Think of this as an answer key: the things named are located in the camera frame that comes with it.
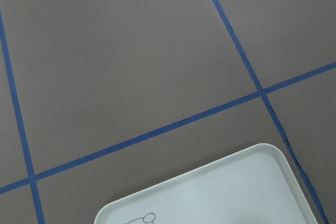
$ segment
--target plastic tray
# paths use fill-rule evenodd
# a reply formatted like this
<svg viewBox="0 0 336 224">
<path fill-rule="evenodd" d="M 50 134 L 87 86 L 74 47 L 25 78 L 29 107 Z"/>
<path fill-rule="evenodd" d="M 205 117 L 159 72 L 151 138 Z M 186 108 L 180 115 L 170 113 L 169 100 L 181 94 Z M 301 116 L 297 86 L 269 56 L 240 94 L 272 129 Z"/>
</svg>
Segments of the plastic tray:
<svg viewBox="0 0 336 224">
<path fill-rule="evenodd" d="M 317 224 L 283 153 L 257 144 L 104 206 L 94 224 Z"/>
</svg>

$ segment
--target drawn circle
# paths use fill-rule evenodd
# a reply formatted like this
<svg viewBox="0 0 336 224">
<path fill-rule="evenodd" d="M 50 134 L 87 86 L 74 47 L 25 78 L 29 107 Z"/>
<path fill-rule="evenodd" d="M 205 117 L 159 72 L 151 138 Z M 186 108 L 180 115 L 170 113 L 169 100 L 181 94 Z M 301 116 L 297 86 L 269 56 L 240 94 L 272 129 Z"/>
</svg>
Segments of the drawn circle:
<svg viewBox="0 0 336 224">
<path fill-rule="evenodd" d="M 155 214 L 153 213 L 147 214 L 145 217 L 142 218 L 142 220 L 145 223 L 151 223 L 155 220 Z"/>
</svg>

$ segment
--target tray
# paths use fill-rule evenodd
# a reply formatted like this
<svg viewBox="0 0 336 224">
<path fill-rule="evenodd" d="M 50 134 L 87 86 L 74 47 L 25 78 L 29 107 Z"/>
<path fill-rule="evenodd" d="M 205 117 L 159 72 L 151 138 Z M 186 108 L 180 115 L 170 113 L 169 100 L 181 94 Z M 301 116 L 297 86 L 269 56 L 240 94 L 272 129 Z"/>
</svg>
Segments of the tray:
<svg viewBox="0 0 336 224">
<path fill-rule="evenodd" d="M 104 206 L 94 224 L 317 224 L 283 153 L 257 144 Z"/>
</svg>

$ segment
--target floor tile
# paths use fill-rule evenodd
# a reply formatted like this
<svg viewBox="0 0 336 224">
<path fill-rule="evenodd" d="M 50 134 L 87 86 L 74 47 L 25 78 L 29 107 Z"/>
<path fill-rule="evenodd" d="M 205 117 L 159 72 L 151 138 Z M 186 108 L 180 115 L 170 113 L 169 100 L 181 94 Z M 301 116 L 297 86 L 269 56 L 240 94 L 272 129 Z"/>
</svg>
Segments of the floor tile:
<svg viewBox="0 0 336 224">
<path fill-rule="evenodd" d="M 27 170 L 0 50 L 0 187 L 27 177 Z"/>
<path fill-rule="evenodd" d="M 36 214 L 29 186 L 0 195 L 0 223 L 36 224 Z"/>
<path fill-rule="evenodd" d="M 219 0 L 261 85 L 336 61 L 336 0 Z"/>
<path fill-rule="evenodd" d="M 336 222 L 336 70 L 269 95 L 329 223 Z"/>
<path fill-rule="evenodd" d="M 277 146 L 289 158 L 256 99 L 40 180 L 46 224 L 91 224 L 109 202 L 261 142 Z"/>
<path fill-rule="evenodd" d="M 36 172 L 255 91 L 211 0 L 0 0 Z"/>
</svg>

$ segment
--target blue line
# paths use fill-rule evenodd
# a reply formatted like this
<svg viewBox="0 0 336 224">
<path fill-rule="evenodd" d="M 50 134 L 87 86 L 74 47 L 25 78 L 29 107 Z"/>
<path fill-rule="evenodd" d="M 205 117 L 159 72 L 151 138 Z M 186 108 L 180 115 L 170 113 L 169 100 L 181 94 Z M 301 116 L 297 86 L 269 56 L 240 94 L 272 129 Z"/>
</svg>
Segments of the blue line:
<svg viewBox="0 0 336 224">
<path fill-rule="evenodd" d="M 15 190 L 17 188 L 26 186 L 26 185 L 29 185 L 29 179 L 28 178 L 21 179 L 19 181 L 16 181 L 14 183 L 9 184 L 9 185 L 0 187 L 0 195 L 4 194 L 4 193 L 7 193 L 9 191 Z"/>
<path fill-rule="evenodd" d="M 34 199 L 34 205 L 35 205 L 35 211 L 36 211 L 36 216 L 39 224 L 44 224 L 44 216 L 42 213 L 42 207 L 39 199 L 39 194 L 37 190 L 37 185 L 35 181 L 35 174 L 34 174 L 34 168 L 33 168 L 33 162 L 32 162 L 32 157 L 30 155 L 29 151 L 29 146 L 28 146 L 28 141 L 27 141 L 27 136 L 26 136 L 26 131 L 25 127 L 23 124 L 23 118 L 21 114 L 21 109 L 20 109 L 20 104 L 19 104 L 19 99 L 17 96 L 16 92 L 16 86 L 15 86 L 15 81 L 14 81 L 14 75 L 13 75 L 13 70 L 12 70 L 12 64 L 11 64 L 11 59 L 9 57 L 9 51 L 8 51 L 8 45 L 7 45 L 7 40 L 6 40 L 6 35 L 5 35 L 5 28 L 3 24 L 3 19 L 0 11 L 0 39 L 1 39 L 1 44 L 2 44 L 2 51 L 4 54 L 4 60 L 5 60 L 5 67 L 6 67 L 6 72 L 7 72 L 7 78 L 8 78 L 8 83 L 9 83 L 9 89 L 10 89 L 10 94 L 12 96 L 12 102 L 13 102 L 13 107 L 14 107 L 14 112 L 15 112 L 15 118 L 16 118 L 16 123 L 19 131 L 19 136 L 21 140 L 21 145 L 22 145 L 22 150 L 25 158 L 25 163 L 26 163 L 26 168 L 27 168 L 27 173 L 28 173 L 28 178 L 30 182 L 30 187 L 31 187 L 31 193 L 33 195 Z"/>
<path fill-rule="evenodd" d="M 215 5 L 215 7 L 216 7 L 216 9 L 217 9 L 217 11 L 218 11 L 218 13 L 219 13 L 219 15 L 220 15 L 220 17 L 221 17 L 224 25 L 225 25 L 228 33 L 230 34 L 231 39 L 232 39 L 233 43 L 235 44 L 235 46 L 236 46 L 236 48 L 237 48 L 237 50 L 239 52 L 239 55 L 240 55 L 240 57 L 241 57 L 244 65 L 245 65 L 245 67 L 246 67 L 246 69 L 247 69 L 250 77 L 252 78 L 253 83 L 255 84 L 255 86 L 256 86 L 256 88 L 258 90 L 258 93 L 259 93 L 260 97 L 262 98 L 262 100 L 263 100 L 263 102 L 265 104 L 265 107 L 266 107 L 268 113 L 270 114 L 270 116 L 271 116 L 271 118 L 272 118 L 275 126 L 277 127 L 277 130 L 278 130 L 280 136 L 282 137 L 282 140 L 284 141 L 284 144 L 286 145 L 287 150 L 289 151 L 289 153 L 290 153 L 290 155 L 291 155 L 291 157 L 292 157 L 292 159 L 293 159 L 293 161 L 294 161 L 297 169 L 299 170 L 299 173 L 300 173 L 300 175 L 301 175 L 301 177 L 302 177 L 302 179 L 303 179 L 303 181 L 304 181 L 304 183 L 305 183 L 305 185 L 306 185 L 306 187 L 307 187 L 307 189 L 308 189 L 311 197 L 313 198 L 313 201 L 314 201 L 314 203 L 315 203 L 315 205 L 316 205 L 316 207 L 317 207 L 317 209 L 318 209 L 318 211 L 319 211 L 319 213 L 320 213 L 320 215 L 321 215 L 324 223 L 328 224 L 329 222 L 328 222 L 328 220 L 327 220 L 327 218 L 326 218 L 326 216 L 324 214 L 322 203 L 319 200 L 319 198 L 317 196 L 317 193 L 316 193 L 316 191 L 315 191 L 312 183 L 310 182 L 307 174 L 303 171 L 301 165 L 299 164 L 299 162 L 298 162 L 298 160 L 297 160 L 297 158 L 296 158 L 296 156 L 294 154 L 294 151 L 293 151 L 292 147 L 290 146 L 290 143 L 289 143 L 288 138 L 286 136 L 285 130 L 282 127 L 282 125 L 281 125 L 281 123 L 280 123 L 280 121 L 279 121 L 279 119 L 278 119 L 278 117 L 277 117 L 277 115 L 276 115 L 276 113 L 275 113 L 275 111 L 274 111 L 274 109 L 273 109 L 270 101 L 268 100 L 268 98 L 267 98 L 264 90 L 262 89 L 262 86 L 261 86 L 261 84 L 260 84 L 260 82 L 258 80 L 258 77 L 255 74 L 255 72 L 254 72 L 254 70 L 252 68 L 252 65 L 250 64 L 250 62 L 249 62 L 249 60 L 248 60 L 248 58 L 247 58 L 247 56 L 246 56 L 246 54 L 245 54 L 245 52 L 243 50 L 243 47 L 241 46 L 241 44 L 240 44 L 240 42 L 239 42 L 239 40 L 238 40 L 235 32 L 233 31 L 233 28 L 232 28 L 229 20 L 227 19 L 222 6 L 220 5 L 220 3 L 219 3 L 218 0 L 212 0 L 212 1 L 213 1 L 214 5 Z"/>
<path fill-rule="evenodd" d="M 242 103 L 253 100 L 257 97 L 259 97 L 259 94 L 257 92 L 255 92 L 255 93 L 249 94 L 245 97 L 236 99 L 234 101 L 227 102 L 227 103 L 222 104 L 220 106 L 217 106 L 215 108 L 212 108 L 212 109 L 209 109 L 207 111 L 201 112 L 199 114 L 193 115 L 190 118 L 182 119 L 180 121 L 177 121 L 177 122 L 174 122 L 172 124 L 166 125 L 164 127 L 158 128 L 158 129 L 153 130 L 151 132 L 145 133 L 143 135 L 131 138 L 131 139 L 126 140 L 122 143 L 107 147 L 103 150 L 100 150 L 100 151 L 97 151 L 95 153 L 89 154 L 87 156 L 84 156 L 84 157 L 78 158 L 76 160 L 70 161 L 68 163 L 57 166 L 57 167 L 52 168 L 50 170 L 47 170 L 45 172 L 39 173 L 39 174 L 36 175 L 36 180 L 40 180 L 40 179 L 43 179 L 43 178 L 46 178 L 46 177 L 50 177 L 50 176 L 52 176 L 56 173 L 64 172 L 65 170 L 68 170 L 68 169 L 71 169 L 73 167 L 79 166 L 81 164 L 87 163 L 89 161 L 92 161 L 92 160 L 97 159 L 99 157 L 108 155 L 110 153 L 119 151 L 119 150 L 121 150 L 123 148 L 126 148 L 128 146 L 131 146 L 133 144 L 140 143 L 142 141 L 145 141 L 147 139 L 150 139 L 150 138 L 153 138 L 155 136 L 161 135 L 161 134 L 166 133 L 168 131 L 179 128 L 181 126 L 184 126 L 184 125 L 190 124 L 192 122 L 198 121 L 200 119 L 206 118 L 206 117 L 208 117 L 210 115 L 213 115 L 213 114 L 216 114 L 218 112 L 221 112 L 221 111 L 227 110 L 229 108 L 235 107 L 235 106 L 240 105 Z"/>
<path fill-rule="evenodd" d="M 304 74 L 301 74 L 301 75 L 296 76 L 294 78 L 291 78 L 291 79 L 289 79 L 287 81 L 283 81 L 281 83 L 278 83 L 278 84 L 275 84 L 275 85 L 270 86 L 268 88 L 265 88 L 264 92 L 266 94 L 268 94 L 268 93 L 277 91 L 279 89 L 285 88 L 285 87 L 290 86 L 290 85 L 292 85 L 294 83 L 297 83 L 297 82 L 309 79 L 311 77 L 317 76 L 318 74 L 327 72 L 327 71 L 329 71 L 331 69 L 334 69 L 334 68 L 336 68 L 336 62 L 330 63 L 330 64 L 328 64 L 326 66 L 321 67 L 321 68 L 314 69 L 314 70 L 309 71 L 307 73 L 304 73 Z"/>
</svg>

